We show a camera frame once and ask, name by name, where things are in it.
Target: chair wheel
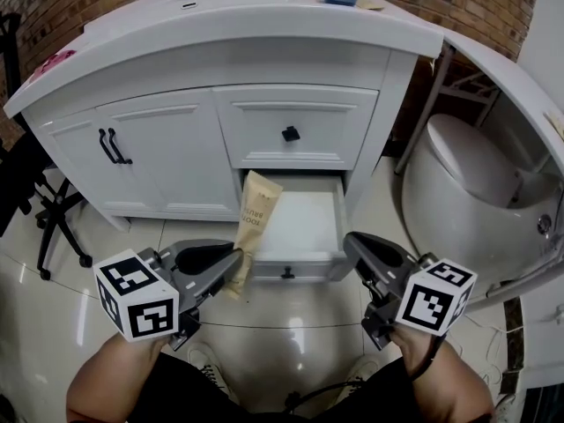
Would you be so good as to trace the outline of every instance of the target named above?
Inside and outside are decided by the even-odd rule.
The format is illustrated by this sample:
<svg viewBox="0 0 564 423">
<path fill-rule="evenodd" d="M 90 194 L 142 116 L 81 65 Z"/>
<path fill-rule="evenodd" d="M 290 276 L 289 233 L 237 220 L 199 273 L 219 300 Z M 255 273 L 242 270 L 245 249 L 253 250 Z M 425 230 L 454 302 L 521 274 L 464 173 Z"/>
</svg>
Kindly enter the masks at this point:
<svg viewBox="0 0 564 423">
<path fill-rule="evenodd" d="M 80 266 L 82 266 L 83 268 L 92 267 L 92 258 L 90 256 L 80 257 L 78 259 L 78 262 L 80 263 Z"/>
<path fill-rule="evenodd" d="M 51 280 L 51 272 L 48 270 L 41 270 L 40 275 L 43 280 Z"/>
</svg>

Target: beige packet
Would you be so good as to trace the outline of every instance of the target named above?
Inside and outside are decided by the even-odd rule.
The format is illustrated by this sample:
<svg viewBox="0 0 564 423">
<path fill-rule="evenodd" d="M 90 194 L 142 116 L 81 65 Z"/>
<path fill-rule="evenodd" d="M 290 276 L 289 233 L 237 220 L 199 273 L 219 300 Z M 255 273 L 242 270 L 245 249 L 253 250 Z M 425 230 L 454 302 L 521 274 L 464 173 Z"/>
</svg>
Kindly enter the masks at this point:
<svg viewBox="0 0 564 423">
<path fill-rule="evenodd" d="M 241 296 L 253 255 L 260 245 L 264 229 L 280 194 L 282 187 L 277 183 L 265 179 L 255 171 L 250 171 L 247 175 L 241 201 L 239 229 L 234 245 L 235 249 L 242 249 L 245 256 L 239 270 L 223 288 L 232 298 L 239 299 Z"/>
</svg>

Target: cabinet door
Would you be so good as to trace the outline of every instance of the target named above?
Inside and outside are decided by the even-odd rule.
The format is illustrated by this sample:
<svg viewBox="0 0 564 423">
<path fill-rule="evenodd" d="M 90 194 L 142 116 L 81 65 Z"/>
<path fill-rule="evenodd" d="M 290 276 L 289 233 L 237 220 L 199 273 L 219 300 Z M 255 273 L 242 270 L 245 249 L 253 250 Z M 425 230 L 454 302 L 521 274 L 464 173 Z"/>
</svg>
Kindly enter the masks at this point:
<svg viewBox="0 0 564 423">
<path fill-rule="evenodd" d="M 210 90 L 153 94 L 97 110 L 118 132 L 123 155 L 157 185 L 162 211 L 237 220 L 234 175 Z"/>
<path fill-rule="evenodd" d="M 213 88 L 233 167 L 354 169 L 377 91 L 320 85 Z"/>
<path fill-rule="evenodd" d="M 155 203 L 143 180 L 133 175 L 127 165 L 114 164 L 101 143 L 115 159 L 108 143 L 108 131 L 100 140 L 103 126 L 93 110 L 48 122 L 40 127 L 42 141 L 50 144 L 53 161 L 67 174 L 70 169 L 80 183 L 75 183 L 86 199 L 95 200 L 109 210 L 148 212 Z"/>
</svg>

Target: black chair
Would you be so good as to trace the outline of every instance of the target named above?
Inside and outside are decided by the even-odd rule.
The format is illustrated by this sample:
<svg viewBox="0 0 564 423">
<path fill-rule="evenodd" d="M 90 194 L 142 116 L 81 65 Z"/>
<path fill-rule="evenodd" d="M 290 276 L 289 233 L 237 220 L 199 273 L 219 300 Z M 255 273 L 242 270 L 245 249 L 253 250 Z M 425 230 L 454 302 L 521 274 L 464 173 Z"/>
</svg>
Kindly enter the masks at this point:
<svg viewBox="0 0 564 423">
<path fill-rule="evenodd" d="M 19 21 L 20 16 L 18 14 L 2 16 L 2 13 L 0 13 L 0 31 L 2 33 L 0 35 L 0 53 L 4 53 L 8 97 L 11 97 L 21 85 L 16 42 Z M 0 192 L 0 237 L 4 235 L 17 209 L 19 208 L 27 215 L 32 210 L 29 199 L 37 196 L 45 207 L 44 211 L 35 215 L 37 227 L 43 229 L 37 261 L 41 278 L 44 280 L 51 278 L 51 273 L 43 267 L 43 264 L 56 226 L 61 228 L 61 232 L 78 254 L 80 265 L 90 268 L 92 258 L 80 248 L 65 220 L 65 213 L 84 198 L 80 193 L 66 196 L 71 185 L 66 178 L 58 191 L 55 191 L 47 183 L 43 171 L 53 164 L 51 158 L 29 130 L 24 117 L 16 115 L 14 121 L 24 129 L 25 133 L 9 151 L 2 147 L 2 140 L 0 140 L 0 160 L 2 160 L 2 163 L 0 163 L 0 183 L 3 184 L 3 189 Z M 51 200 L 40 193 L 37 187 L 41 186 L 44 186 L 53 195 Z"/>
</svg>

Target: drawer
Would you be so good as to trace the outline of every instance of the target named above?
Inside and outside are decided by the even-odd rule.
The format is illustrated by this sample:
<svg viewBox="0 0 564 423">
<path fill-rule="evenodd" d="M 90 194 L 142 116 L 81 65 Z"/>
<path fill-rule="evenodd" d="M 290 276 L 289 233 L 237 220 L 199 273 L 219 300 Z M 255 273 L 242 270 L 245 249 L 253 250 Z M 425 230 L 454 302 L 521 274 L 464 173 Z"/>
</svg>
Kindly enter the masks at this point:
<svg viewBox="0 0 564 423">
<path fill-rule="evenodd" d="M 352 270 L 343 251 L 348 232 L 340 177 L 272 175 L 284 187 L 252 268 L 257 280 L 341 280 Z"/>
<path fill-rule="evenodd" d="M 351 170 L 378 92 L 239 85 L 213 88 L 213 95 L 232 167 Z"/>
</svg>

